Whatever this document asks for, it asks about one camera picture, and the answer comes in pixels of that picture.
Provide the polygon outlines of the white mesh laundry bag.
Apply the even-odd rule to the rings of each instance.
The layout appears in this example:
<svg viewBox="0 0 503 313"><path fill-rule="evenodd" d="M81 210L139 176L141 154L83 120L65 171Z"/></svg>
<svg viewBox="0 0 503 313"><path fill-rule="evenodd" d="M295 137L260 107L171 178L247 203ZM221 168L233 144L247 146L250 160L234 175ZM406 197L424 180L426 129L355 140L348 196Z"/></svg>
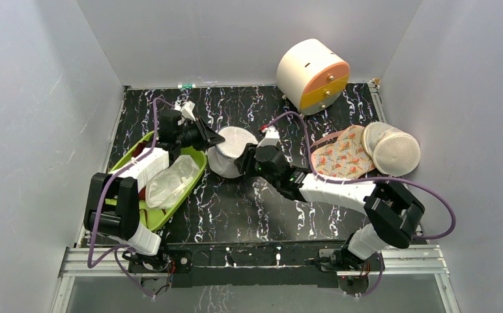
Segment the white mesh laundry bag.
<svg viewBox="0 0 503 313"><path fill-rule="evenodd" d="M209 168L223 178L240 177L235 160L243 154L248 143L258 144L257 138L248 130L233 126L221 128L218 134L224 137L225 141L208 149Z"/></svg>

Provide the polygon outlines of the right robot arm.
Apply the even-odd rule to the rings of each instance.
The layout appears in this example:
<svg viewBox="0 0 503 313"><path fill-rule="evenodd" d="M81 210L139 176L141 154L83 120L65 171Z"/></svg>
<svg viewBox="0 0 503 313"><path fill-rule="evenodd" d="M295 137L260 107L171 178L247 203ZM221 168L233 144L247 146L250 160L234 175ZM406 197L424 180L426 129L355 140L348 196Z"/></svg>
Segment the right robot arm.
<svg viewBox="0 0 503 313"><path fill-rule="evenodd" d="M329 183L310 169L288 163L273 145L247 144L235 166L242 175L262 177L289 200L328 203L368 217L369 224L352 233L341 249L320 250L305 262L321 271L358 270L387 246L408 248L425 213L424 205L402 183L383 177L366 183Z"/></svg>

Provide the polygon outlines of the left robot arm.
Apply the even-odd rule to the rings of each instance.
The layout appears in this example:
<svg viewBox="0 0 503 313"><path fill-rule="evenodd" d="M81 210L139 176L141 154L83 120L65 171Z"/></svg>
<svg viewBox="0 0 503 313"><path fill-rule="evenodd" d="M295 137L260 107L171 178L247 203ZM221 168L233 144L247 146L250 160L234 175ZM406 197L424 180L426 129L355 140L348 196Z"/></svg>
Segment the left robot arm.
<svg viewBox="0 0 503 313"><path fill-rule="evenodd" d="M183 148L206 151L225 138L200 117L182 110L154 114L154 132L134 159L112 173L92 176L83 225L91 233L91 244L103 235L145 256L153 271L163 271L169 252L160 248L161 238L140 221L139 193L151 179L175 163Z"/></svg>

